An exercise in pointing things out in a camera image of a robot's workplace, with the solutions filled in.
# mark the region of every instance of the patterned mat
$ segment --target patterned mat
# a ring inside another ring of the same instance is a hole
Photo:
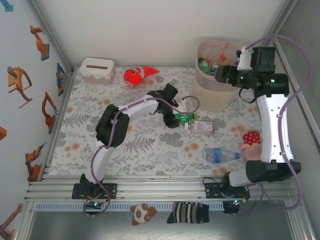
[[[89,83],[75,68],[75,79],[58,135],[50,175],[81,175],[87,168],[96,146],[96,125],[110,103],[122,106],[142,98],[152,90],[162,90],[167,83],[178,89],[176,100],[191,95],[193,68],[159,67],[160,73],[149,76],[131,87],[123,80],[125,68],[116,68],[110,85]],[[243,96],[252,99],[251,91]],[[245,165],[243,160],[214,164],[207,162],[207,148],[222,147],[237,151],[242,143],[241,132],[261,132],[258,107],[241,100],[236,94],[222,112],[199,110],[201,121],[214,122],[214,135],[181,132],[165,126],[162,115],[144,115],[132,122],[124,142],[117,147],[106,166],[107,175],[223,175]]]

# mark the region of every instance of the white tissue box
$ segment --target white tissue box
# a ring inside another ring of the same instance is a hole
[[[80,73],[88,82],[111,84],[116,76],[116,68],[114,61],[86,58],[81,64]]]

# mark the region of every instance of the stuffed toy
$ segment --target stuffed toy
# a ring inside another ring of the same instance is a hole
[[[123,79],[130,86],[137,86],[143,82],[145,77],[157,73],[159,71],[151,66],[134,67],[124,72]]]
[[[262,144],[258,131],[249,131],[242,136],[244,143],[240,144],[239,150],[244,151],[247,160],[260,160]]]
[[[138,206],[131,206],[131,212],[133,212],[132,225],[144,224],[150,220],[151,217],[155,216],[157,210],[152,206],[148,207],[147,204],[143,203]]]

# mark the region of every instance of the brown and white plush toy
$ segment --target brown and white plush toy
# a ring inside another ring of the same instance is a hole
[[[133,212],[133,217],[132,217],[133,226],[148,222],[150,218],[156,215],[157,213],[157,210],[153,206],[148,207],[148,205],[145,203],[138,206],[135,206],[135,205],[131,206],[130,210],[131,212]]]

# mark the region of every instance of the laundry basket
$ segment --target laundry basket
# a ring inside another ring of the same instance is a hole
[[[230,84],[218,82],[214,76],[202,72],[198,67],[198,59],[204,58],[210,66],[214,64],[219,67],[224,65],[234,66],[238,60],[236,52],[241,48],[242,45],[240,44],[220,40],[206,41],[199,46],[195,61],[193,95],[200,101],[200,110],[223,111],[239,89]],[[221,55],[226,58],[223,62],[219,61]]]

